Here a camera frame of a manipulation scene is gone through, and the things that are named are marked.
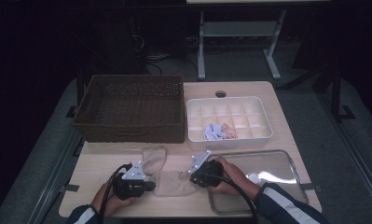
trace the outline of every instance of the basket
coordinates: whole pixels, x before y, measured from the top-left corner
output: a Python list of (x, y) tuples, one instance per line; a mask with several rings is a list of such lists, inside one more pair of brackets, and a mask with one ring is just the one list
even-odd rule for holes
[(74, 126), (88, 142), (183, 143), (181, 76), (93, 76)]

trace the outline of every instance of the dark background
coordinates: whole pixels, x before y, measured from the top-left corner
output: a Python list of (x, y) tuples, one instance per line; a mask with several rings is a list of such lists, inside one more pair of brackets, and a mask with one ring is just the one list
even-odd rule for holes
[[(93, 74), (144, 72), (128, 15), (64, 10), (88, 5), (71, 4), (0, 0), (0, 204), (71, 80), (83, 75), (88, 83)], [(198, 35), (190, 28), (198, 27), (195, 11), (166, 17), (145, 12), (139, 19), (142, 29), (133, 32), (179, 54), (183, 37)], [(372, 1), (289, 10), (281, 39), (289, 36), (303, 39), (295, 66), (334, 64), (372, 113)]]

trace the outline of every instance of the background table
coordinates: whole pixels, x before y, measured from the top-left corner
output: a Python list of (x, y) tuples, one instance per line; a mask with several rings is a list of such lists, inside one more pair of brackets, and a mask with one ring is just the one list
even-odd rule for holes
[[(266, 110), (273, 136), (261, 148), (213, 150), (213, 154), (224, 152), (245, 152), (282, 149), (292, 158), (299, 180), (302, 184), (310, 183), (310, 178), (296, 142), (291, 134), (284, 113), (269, 82), (196, 82), (185, 83), (185, 101), (196, 98), (214, 98), (216, 91), (225, 91), (227, 97), (256, 96), (261, 99)], [(142, 159), (143, 147), (165, 146), (168, 149), (166, 162), (162, 170), (185, 171), (191, 156), (201, 153), (189, 147), (189, 140), (183, 144), (149, 144), (149, 143), (88, 143), (82, 152), (74, 170), (71, 185), (79, 186), (77, 192), (66, 191), (60, 215), (68, 217), (73, 209), (82, 204), (89, 204), (98, 188), (122, 164), (136, 163)], [(313, 189), (306, 190), (311, 206), (321, 211), (319, 200)], [(217, 217), (212, 211), (208, 192), (200, 189), (185, 197), (156, 197), (146, 192), (135, 204), (121, 209), (115, 217)]]

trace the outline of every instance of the dark blue sleeve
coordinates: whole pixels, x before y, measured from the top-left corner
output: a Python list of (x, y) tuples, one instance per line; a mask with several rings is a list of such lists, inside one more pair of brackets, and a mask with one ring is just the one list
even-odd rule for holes
[(264, 184), (255, 196), (255, 206), (258, 214), (275, 224), (329, 223), (319, 211), (274, 183)]
[(67, 218), (66, 224), (73, 224), (79, 221), (78, 223), (83, 224), (97, 224), (98, 223), (98, 213), (90, 205), (82, 205), (75, 210)]

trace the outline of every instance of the clear plastic lid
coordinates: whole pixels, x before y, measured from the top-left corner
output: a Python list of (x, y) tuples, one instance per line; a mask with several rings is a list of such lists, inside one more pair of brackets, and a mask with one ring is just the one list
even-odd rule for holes
[[(237, 165), (259, 186), (264, 183), (276, 183), (295, 199), (308, 203), (308, 197), (301, 188), (295, 166), (290, 156), (283, 150), (257, 151), (247, 153), (228, 153), (213, 155), (208, 160), (222, 156)], [(217, 215), (236, 215), (251, 213), (241, 196), (209, 193), (209, 201)]]

